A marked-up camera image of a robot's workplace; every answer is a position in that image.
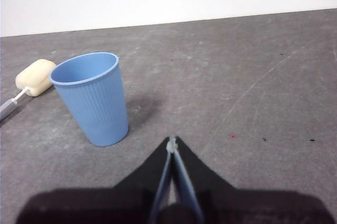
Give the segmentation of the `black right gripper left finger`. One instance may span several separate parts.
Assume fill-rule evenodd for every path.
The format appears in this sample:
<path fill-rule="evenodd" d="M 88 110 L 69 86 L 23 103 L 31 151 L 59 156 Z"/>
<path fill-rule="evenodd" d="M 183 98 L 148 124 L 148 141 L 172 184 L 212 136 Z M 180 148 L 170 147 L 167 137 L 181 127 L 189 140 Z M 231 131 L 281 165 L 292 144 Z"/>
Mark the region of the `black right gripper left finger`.
<path fill-rule="evenodd" d="M 146 223 L 166 163 L 169 138 L 112 187 L 57 188 L 28 199 L 16 223 Z"/>

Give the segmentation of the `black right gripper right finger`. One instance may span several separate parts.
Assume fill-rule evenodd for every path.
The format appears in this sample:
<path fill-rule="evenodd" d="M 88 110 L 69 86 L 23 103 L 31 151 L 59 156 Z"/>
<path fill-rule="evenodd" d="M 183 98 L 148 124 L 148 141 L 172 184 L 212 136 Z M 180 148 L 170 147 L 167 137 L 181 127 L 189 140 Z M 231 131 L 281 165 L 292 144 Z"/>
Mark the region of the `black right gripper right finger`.
<path fill-rule="evenodd" d="M 319 198 L 296 191 L 236 188 L 181 138 L 175 139 L 205 223 L 334 223 Z"/>

